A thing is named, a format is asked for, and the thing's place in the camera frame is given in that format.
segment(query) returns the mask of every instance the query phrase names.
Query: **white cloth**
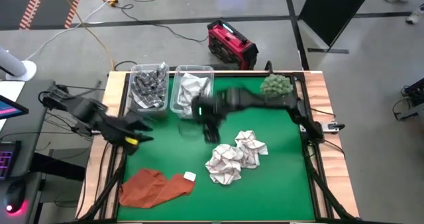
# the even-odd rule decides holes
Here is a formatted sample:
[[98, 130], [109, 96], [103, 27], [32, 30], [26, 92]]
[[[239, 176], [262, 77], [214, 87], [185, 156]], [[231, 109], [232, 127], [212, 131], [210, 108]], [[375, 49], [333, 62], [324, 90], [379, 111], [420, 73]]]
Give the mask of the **white cloth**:
[[241, 179], [241, 168], [258, 167], [259, 154], [268, 154], [265, 143], [256, 140], [253, 131], [240, 131], [235, 141], [237, 146], [220, 144], [212, 150], [205, 166], [213, 182], [229, 185]]
[[[200, 90], [205, 87], [209, 78], [199, 78], [189, 73], [185, 73], [181, 78], [180, 88], [178, 90], [177, 104], [183, 107], [183, 117], [191, 117], [191, 101], [199, 95]], [[204, 95], [211, 93], [211, 84], [208, 83], [203, 90]]]

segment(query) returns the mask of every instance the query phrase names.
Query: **green sponge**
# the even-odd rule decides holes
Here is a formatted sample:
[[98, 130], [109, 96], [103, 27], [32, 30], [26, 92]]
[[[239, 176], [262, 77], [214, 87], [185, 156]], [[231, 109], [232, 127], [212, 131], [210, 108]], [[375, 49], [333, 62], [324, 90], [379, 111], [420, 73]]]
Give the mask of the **green sponge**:
[[271, 74], [260, 85], [260, 91], [265, 95], [284, 95], [293, 91], [293, 85], [290, 78]]

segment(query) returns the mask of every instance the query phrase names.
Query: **black panel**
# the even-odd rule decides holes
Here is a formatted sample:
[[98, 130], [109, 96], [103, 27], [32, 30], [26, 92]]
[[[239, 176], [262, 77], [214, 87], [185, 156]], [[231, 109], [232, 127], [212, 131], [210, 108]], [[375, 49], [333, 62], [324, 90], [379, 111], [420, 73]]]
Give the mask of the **black panel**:
[[303, 19], [323, 41], [332, 46], [365, 0], [306, 0]]

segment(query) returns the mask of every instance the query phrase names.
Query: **computer mouse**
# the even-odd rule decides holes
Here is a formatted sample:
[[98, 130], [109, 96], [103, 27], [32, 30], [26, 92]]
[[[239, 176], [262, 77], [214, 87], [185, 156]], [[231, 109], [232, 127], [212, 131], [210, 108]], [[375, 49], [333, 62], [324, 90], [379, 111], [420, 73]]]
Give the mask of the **computer mouse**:
[[5, 207], [8, 213], [17, 212], [24, 203], [27, 184], [24, 180], [16, 180], [7, 188], [5, 195]]

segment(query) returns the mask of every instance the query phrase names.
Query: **white tag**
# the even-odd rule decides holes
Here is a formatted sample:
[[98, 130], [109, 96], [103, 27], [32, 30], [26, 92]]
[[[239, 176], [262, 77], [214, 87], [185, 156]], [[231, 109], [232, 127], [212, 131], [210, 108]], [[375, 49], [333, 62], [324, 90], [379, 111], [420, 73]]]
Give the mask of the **white tag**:
[[196, 175], [192, 172], [185, 172], [184, 178], [186, 180], [190, 180], [190, 181], [194, 182], [194, 180], [196, 179]]

